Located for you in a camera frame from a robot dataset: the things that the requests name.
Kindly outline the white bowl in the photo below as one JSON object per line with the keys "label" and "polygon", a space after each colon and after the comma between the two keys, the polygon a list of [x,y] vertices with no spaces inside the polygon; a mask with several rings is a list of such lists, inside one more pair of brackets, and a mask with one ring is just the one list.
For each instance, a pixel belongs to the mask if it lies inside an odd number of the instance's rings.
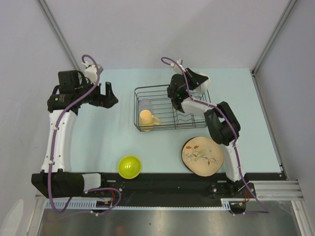
{"label": "white bowl", "polygon": [[198,94],[203,94],[204,92],[207,91],[207,89],[209,88],[210,86],[210,77],[208,75],[206,75],[205,73],[203,72],[197,72],[198,75],[201,75],[201,76],[205,76],[207,78],[207,80],[205,82],[203,82],[200,86],[198,86],[195,91],[198,93]]}

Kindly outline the black wire dish rack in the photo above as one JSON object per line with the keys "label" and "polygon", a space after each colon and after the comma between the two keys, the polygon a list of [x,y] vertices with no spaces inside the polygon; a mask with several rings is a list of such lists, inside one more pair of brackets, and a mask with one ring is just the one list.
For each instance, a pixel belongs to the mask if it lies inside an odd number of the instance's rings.
{"label": "black wire dish rack", "polygon": [[151,103],[152,114],[161,119],[161,124],[155,125],[153,130],[175,130],[205,128],[206,121],[193,114],[184,114],[175,110],[170,98],[167,96],[168,85],[137,87],[134,90],[134,125],[139,131],[145,129],[140,126],[140,105],[139,102],[147,99]]}

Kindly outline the yellow mug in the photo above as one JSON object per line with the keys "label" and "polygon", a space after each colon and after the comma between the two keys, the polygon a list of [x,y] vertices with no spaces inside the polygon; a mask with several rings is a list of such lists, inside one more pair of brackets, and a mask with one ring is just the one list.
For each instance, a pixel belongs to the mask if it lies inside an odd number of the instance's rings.
{"label": "yellow mug", "polygon": [[139,114],[139,127],[141,131],[152,131],[156,125],[161,124],[161,119],[154,116],[149,110],[142,110]]}

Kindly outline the clear plastic cup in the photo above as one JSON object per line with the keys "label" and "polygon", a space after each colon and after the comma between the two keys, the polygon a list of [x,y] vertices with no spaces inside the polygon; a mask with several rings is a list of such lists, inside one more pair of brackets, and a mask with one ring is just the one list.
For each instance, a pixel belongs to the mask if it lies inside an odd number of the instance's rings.
{"label": "clear plastic cup", "polygon": [[143,110],[148,110],[152,113],[152,104],[149,99],[141,99],[138,102],[138,111],[141,113]]}

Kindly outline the yellow-green bowl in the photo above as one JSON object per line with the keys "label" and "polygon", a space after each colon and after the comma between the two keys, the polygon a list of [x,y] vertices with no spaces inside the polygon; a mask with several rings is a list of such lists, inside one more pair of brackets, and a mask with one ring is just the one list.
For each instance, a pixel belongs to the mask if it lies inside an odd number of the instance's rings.
{"label": "yellow-green bowl", "polygon": [[118,174],[125,179],[136,178],[141,173],[141,170],[141,161],[133,155],[123,157],[118,163]]}

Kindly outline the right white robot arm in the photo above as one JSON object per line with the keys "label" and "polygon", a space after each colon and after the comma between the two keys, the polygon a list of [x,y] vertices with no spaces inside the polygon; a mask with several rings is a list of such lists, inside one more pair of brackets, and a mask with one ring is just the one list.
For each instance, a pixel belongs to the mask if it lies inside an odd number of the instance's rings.
{"label": "right white robot arm", "polygon": [[232,197],[239,197],[248,187],[247,174],[238,152],[241,126],[228,103],[213,105],[191,94],[193,90],[198,94],[204,93],[209,87],[209,81],[208,76],[180,66],[171,78],[167,95],[175,110],[204,118],[212,140],[218,145],[226,146],[226,177],[230,182],[227,192]]}

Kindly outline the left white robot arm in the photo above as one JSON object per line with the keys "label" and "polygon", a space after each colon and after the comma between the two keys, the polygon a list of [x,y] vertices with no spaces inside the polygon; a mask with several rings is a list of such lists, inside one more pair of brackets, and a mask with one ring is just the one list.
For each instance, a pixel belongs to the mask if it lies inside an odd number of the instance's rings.
{"label": "left white robot arm", "polygon": [[81,105],[109,109],[118,103],[111,83],[101,93],[101,69],[90,66],[84,72],[60,71],[59,84],[50,95],[47,106],[50,131],[47,151],[40,173],[33,174],[31,183],[46,198],[80,197],[92,190],[97,196],[108,193],[109,185],[100,173],[73,173],[70,165],[72,134]]}

